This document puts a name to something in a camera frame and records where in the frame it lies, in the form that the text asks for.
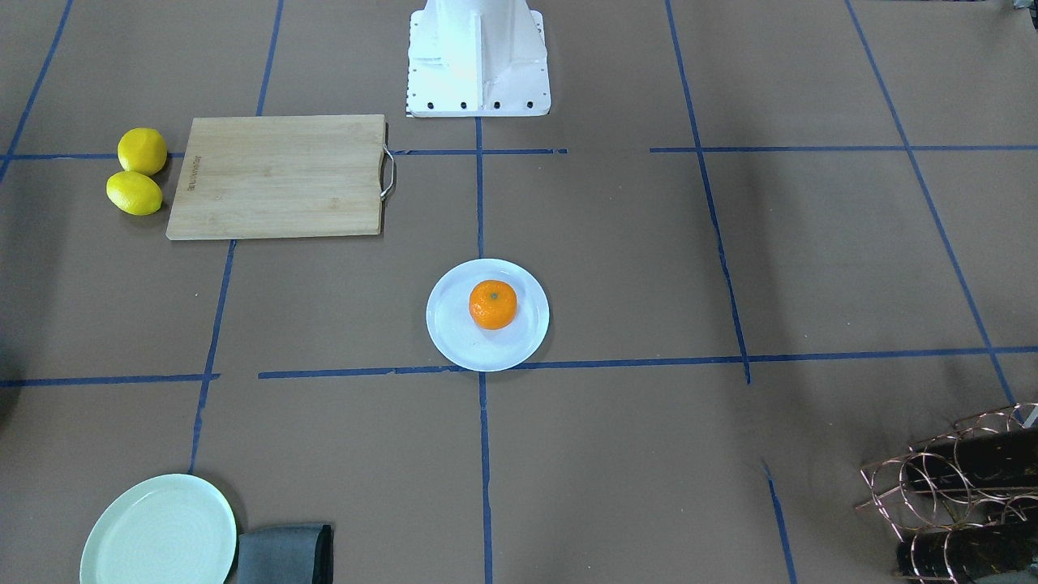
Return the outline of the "lower yellow lemon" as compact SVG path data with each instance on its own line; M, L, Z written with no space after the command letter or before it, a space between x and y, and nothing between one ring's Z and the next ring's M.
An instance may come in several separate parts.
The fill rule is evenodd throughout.
M116 207L133 216L147 216L162 207L159 185L139 171L122 170L106 180L106 195Z

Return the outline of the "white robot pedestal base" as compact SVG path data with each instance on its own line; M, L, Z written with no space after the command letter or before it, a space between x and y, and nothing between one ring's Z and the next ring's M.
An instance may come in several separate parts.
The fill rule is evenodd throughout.
M525 1L427 1L409 19L405 114L545 116L545 23Z

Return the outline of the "lower dark wine bottle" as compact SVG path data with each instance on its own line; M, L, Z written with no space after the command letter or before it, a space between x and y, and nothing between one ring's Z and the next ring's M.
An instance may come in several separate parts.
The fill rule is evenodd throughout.
M941 530L899 543L897 571L918 583L1035 583L1035 521Z

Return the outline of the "dark wine bottle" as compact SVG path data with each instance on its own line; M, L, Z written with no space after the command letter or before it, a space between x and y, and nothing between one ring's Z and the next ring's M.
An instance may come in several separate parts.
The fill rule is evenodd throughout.
M941 530L899 543L897 571L918 583L1035 583L1035 521Z
M917 492L986 489L1012 492L1037 485L1037 429L947 440L908 458L905 478Z

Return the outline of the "bamboo cutting board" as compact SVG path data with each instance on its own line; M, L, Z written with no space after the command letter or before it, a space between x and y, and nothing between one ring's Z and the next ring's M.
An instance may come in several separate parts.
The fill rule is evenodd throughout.
M194 118L166 235L376 237L395 178L382 114Z

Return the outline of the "light blue plate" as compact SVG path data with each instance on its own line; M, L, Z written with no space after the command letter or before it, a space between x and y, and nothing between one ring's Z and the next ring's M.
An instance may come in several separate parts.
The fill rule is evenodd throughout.
M504 328L482 328L470 314L470 293L483 281L503 281L517 293L517 314ZM431 288L427 332L448 361L479 372L503 371L525 362L547 336L547 294L526 269L501 259L453 267Z

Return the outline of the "pale green plate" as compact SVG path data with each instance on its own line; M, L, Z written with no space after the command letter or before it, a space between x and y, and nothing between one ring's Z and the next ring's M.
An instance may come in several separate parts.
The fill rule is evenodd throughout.
M238 541L217 486L161 474L127 489L100 515L83 547L82 583L223 583Z

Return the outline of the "yellow lemon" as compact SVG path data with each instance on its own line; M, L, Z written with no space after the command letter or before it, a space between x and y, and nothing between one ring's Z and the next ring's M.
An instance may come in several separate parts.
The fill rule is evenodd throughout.
M168 148L164 136L155 128L133 128L116 144L116 157L122 170L155 176L166 166Z
M139 171L122 170L106 180L106 195L116 207L133 216L147 216L162 207L159 185Z

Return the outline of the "grey folded cloth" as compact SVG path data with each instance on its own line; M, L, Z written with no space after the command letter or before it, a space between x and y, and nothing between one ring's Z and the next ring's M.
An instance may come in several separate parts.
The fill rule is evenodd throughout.
M238 583L332 583L333 562L327 522L266 527L238 537Z

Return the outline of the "upper yellow lemon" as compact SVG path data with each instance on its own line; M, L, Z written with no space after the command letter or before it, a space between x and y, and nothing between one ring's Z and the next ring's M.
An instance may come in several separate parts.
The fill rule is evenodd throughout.
M116 144L116 157L122 170L155 176L166 166L168 148L164 136L155 128L133 128Z

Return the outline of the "orange mandarin fruit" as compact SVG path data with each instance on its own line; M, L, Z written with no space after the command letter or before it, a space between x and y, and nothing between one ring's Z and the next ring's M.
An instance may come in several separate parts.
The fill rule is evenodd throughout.
M480 329L504 329L518 313L517 291L506 281L480 281L470 291L468 311Z

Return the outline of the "upper dark wine bottle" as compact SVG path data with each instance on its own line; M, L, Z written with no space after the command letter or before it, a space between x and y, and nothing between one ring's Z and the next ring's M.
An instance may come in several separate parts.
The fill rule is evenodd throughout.
M905 478L917 492L986 489L1012 492L1037 485L1037 429L947 440L908 458Z

